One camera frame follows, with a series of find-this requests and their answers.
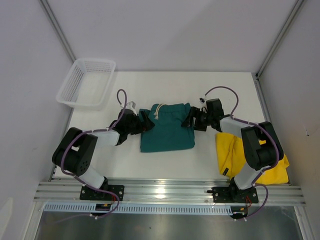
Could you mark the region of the green shorts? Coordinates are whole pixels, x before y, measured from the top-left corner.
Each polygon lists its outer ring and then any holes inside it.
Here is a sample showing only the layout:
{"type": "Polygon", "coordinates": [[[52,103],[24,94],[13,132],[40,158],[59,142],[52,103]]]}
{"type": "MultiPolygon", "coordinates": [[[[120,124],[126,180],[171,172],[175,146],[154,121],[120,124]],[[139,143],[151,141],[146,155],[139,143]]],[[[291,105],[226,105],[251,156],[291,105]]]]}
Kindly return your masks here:
{"type": "Polygon", "coordinates": [[[190,103],[156,103],[151,109],[141,108],[139,111],[146,113],[154,127],[140,135],[140,151],[158,153],[192,149],[195,146],[194,129],[182,127],[190,110],[190,103]]]}

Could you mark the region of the yellow shorts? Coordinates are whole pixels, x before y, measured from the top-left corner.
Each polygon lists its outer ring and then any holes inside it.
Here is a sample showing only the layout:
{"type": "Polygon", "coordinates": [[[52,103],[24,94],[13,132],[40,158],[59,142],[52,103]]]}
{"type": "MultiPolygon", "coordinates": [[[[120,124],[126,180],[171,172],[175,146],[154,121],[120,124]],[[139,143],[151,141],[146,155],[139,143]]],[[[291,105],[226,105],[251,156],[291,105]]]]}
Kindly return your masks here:
{"type": "MultiPolygon", "coordinates": [[[[246,163],[242,139],[230,133],[219,132],[215,135],[215,143],[219,173],[230,179],[235,177],[246,163]]],[[[289,182],[287,167],[289,166],[289,160],[284,156],[276,167],[265,171],[256,183],[287,184],[289,182]]]]}

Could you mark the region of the white plastic basket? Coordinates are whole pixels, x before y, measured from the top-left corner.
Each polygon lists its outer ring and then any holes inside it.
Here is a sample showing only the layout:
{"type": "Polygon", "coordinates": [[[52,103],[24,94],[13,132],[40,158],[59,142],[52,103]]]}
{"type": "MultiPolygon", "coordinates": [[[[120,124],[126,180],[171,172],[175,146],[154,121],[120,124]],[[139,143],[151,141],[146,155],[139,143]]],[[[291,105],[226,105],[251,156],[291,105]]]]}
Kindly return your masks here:
{"type": "Polygon", "coordinates": [[[75,60],[56,95],[56,101],[74,109],[101,110],[112,92],[115,69],[113,60],[75,60]]]}

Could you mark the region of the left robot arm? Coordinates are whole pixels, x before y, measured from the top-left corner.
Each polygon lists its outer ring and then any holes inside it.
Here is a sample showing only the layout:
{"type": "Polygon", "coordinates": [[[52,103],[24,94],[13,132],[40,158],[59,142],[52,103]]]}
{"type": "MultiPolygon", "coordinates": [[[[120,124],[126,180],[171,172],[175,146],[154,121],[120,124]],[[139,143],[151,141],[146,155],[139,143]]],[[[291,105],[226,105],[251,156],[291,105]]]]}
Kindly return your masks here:
{"type": "Polygon", "coordinates": [[[103,200],[109,193],[109,181],[91,166],[98,142],[102,142],[103,146],[119,146],[129,135],[142,134],[154,127],[144,110],[135,113],[130,109],[121,110],[118,119],[107,128],[83,131],[71,127],[54,151],[52,163],[60,167],[65,175],[90,188],[97,200],[103,200]]]}

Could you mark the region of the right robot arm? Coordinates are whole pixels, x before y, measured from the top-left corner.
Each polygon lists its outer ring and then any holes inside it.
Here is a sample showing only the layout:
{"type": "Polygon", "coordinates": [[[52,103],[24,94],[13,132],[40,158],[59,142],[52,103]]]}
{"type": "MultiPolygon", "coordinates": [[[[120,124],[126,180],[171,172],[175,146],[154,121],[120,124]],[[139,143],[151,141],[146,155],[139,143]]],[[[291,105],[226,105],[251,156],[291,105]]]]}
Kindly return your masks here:
{"type": "Polygon", "coordinates": [[[204,109],[192,106],[181,126],[203,132],[210,126],[242,139],[245,164],[240,173],[231,178],[227,190],[229,198],[239,202],[255,189],[258,178],[284,157],[282,146],[271,122],[254,123],[225,114],[218,98],[205,104],[204,109]]]}

